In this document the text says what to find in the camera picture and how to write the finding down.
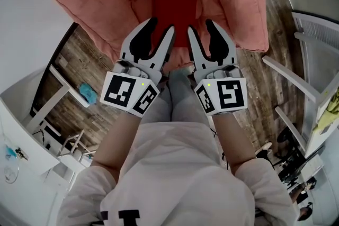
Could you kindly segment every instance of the blue cloth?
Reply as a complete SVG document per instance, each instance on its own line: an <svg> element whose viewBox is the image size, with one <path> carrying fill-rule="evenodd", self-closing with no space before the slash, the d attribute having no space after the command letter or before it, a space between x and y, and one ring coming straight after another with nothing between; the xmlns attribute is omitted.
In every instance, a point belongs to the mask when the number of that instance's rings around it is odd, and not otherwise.
<svg viewBox="0 0 339 226"><path fill-rule="evenodd" d="M90 105L94 105L97 99L97 93L91 88L89 84L82 83L80 86L80 93Z"/></svg>

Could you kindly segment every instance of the gray pants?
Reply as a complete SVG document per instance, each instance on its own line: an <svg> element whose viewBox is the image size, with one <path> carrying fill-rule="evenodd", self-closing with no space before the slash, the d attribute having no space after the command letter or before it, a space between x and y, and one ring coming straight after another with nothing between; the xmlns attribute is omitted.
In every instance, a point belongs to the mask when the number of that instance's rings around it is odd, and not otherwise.
<svg viewBox="0 0 339 226"><path fill-rule="evenodd" d="M141 124L153 122L199 122L209 127L203 108L191 89L188 69L170 72L169 89L153 101Z"/></svg>

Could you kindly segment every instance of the white shirt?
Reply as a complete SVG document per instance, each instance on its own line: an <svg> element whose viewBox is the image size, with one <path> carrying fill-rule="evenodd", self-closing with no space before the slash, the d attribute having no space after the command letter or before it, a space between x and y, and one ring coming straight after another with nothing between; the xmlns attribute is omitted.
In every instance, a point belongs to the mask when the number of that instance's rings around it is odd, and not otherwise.
<svg viewBox="0 0 339 226"><path fill-rule="evenodd" d="M219 161L204 124L143 124L118 184L104 168L83 170L58 225L254 225L255 208L272 225L294 224L291 198L268 161L250 160L235 176Z"/></svg>

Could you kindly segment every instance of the shoe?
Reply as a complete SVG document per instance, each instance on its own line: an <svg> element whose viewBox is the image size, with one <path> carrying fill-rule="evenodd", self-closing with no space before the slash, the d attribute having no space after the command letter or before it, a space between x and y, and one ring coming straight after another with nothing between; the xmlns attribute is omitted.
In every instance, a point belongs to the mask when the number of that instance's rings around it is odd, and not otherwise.
<svg viewBox="0 0 339 226"><path fill-rule="evenodd" d="M255 152L255 155L257 155L259 152L261 152L262 150L268 150L268 149L270 149L270 147L272 146L272 142L270 141L270 142L268 142L268 143L266 143L263 147L261 147L259 150L257 150L256 152Z"/></svg>

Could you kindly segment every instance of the wooden floor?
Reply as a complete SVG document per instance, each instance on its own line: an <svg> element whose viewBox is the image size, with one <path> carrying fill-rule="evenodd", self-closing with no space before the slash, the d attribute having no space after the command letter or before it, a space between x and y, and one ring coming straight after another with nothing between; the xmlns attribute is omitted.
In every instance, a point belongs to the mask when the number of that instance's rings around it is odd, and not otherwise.
<svg viewBox="0 0 339 226"><path fill-rule="evenodd" d="M277 105L297 123L299 130L304 115L303 93L261 60L263 55L268 55L304 77L300 45L293 36L296 29L289 0L266 0L266 3L269 51L263 54L238 50L239 65L247 79L248 110L235 115L256 149L267 141L275 143L284 128L274 110ZM82 83L87 83L98 94L101 93L106 72L113 68L112 61L97 50L80 26L68 39L53 65L75 89ZM51 73L41 84L34 100L37 110L61 88ZM63 137L84 129L82 142L94 149L118 115L118 110L100 102L85 109L71 95L66 94L48 114L47 120Z"/></svg>

